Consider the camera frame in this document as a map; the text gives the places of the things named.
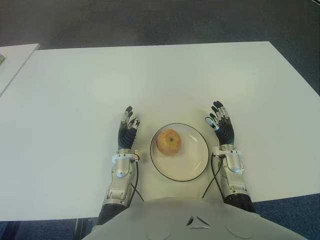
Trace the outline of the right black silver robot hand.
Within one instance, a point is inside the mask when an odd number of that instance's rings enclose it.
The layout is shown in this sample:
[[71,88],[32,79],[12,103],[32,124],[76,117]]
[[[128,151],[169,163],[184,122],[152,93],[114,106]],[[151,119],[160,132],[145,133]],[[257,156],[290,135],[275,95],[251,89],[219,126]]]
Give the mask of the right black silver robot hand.
[[227,109],[220,101],[214,101],[212,113],[205,117],[205,122],[211,126],[219,141],[219,145],[235,145],[235,133]]

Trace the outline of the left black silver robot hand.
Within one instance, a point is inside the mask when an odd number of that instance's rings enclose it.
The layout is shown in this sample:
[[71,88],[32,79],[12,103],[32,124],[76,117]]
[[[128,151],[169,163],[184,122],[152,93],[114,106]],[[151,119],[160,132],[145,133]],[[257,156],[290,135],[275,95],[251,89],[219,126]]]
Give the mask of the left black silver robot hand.
[[133,107],[128,106],[121,117],[117,136],[118,150],[132,149],[140,125],[140,118],[132,118],[133,113]]

